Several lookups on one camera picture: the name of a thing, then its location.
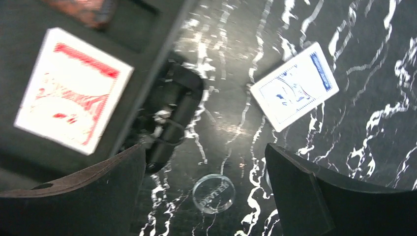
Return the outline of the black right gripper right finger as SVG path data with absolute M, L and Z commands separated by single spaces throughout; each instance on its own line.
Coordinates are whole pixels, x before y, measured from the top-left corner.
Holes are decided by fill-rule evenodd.
M 265 158 L 284 235 L 416 235 L 416 191 L 349 178 L 273 143 Z

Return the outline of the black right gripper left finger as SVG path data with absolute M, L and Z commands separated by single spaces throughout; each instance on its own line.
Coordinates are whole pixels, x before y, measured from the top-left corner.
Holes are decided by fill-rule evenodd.
M 0 233 L 127 236 L 145 167 L 145 149 L 135 145 L 33 189 L 1 192 Z

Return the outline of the blue playing card box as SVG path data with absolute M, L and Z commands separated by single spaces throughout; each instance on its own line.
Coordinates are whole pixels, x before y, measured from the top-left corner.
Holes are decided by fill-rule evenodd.
M 318 42 L 267 74 L 251 88 L 275 131 L 280 132 L 339 92 Z

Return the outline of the red playing card box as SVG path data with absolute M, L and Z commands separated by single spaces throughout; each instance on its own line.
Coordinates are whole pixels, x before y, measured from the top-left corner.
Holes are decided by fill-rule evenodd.
M 94 153 L 134 68 L 61 28 L 46 31 L 14 126 Z

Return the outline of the orange black poker chip stack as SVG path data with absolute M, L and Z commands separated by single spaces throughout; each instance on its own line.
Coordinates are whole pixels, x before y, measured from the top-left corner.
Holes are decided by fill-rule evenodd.
M 51 8 L 83 23 L 102 29 L 112 20 L 118 0 L 45 0 Z

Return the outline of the black poker set case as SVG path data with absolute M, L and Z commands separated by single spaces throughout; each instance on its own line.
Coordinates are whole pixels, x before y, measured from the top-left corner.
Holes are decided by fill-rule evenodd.
M 173 43 L 194 0 L 3 0 L 0 189 L 31 189 L 142 143 L 183 141 L 204 82 Z

